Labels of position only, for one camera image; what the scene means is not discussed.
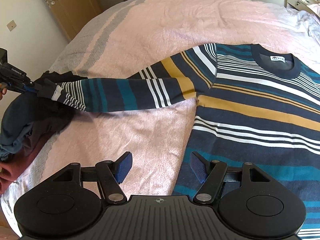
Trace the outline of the striped knit sweater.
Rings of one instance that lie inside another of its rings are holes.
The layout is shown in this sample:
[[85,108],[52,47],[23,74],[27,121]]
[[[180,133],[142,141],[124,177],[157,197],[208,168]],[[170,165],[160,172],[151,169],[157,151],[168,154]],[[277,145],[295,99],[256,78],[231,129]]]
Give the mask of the striped knit sweater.
[[175,195],[193,197],[189,166],[199,152],[228,165],[252,162],[306,206],[302,239],[319,239],[319,74],[292,54],[258,44],[208,43],[163,59],[127,79],[57,85],[53,100],[87,112],[168,107],[196,99]]

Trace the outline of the dark clothes pile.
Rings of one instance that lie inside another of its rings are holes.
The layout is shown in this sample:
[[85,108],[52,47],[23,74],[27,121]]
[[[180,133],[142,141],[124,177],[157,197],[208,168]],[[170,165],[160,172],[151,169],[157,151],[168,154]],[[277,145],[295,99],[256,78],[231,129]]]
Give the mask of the dark clothes pile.
[[63,130],[76,110],[25,92],[11,102],[1,122],[1,193],[33,162],[48,139]]

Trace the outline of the wooden door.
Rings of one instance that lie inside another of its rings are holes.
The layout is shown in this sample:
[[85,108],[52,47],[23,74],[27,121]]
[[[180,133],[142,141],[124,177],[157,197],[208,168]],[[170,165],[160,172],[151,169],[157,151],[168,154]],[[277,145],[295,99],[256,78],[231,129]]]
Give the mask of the wooden door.
[[55,0],[55,5],[49,9],[69,41],[102,13],[97,0]]

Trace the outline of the pink bed sheet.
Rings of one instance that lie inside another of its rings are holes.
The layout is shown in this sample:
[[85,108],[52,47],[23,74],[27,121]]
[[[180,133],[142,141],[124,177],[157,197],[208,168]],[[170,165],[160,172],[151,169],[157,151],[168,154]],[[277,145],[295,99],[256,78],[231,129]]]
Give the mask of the pink bed sheet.
[[[88,22],[52,65],[88,77],[126,78],[193,46],[260,44],[291,53],[319,71],[319,19],[304,11],[249,0],[130,0]],[[170,194],[182,163],[195,101],[149,111],[78,113],[39,150],[1,195],[10,225],[21,195],[71,162],[83,166],[133,154],[127,195]]]

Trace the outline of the wall switch plate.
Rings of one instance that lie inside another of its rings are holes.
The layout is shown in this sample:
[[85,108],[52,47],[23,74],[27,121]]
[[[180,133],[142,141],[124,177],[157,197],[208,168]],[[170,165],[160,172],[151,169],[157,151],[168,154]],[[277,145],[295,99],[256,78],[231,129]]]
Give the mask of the wall switch plate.
[[7,24],[7,28],[9,31],[12,31],[13,29],[15,29],[17,27],[17,24],[15,23],[14,20],[11,20],[8,24]]

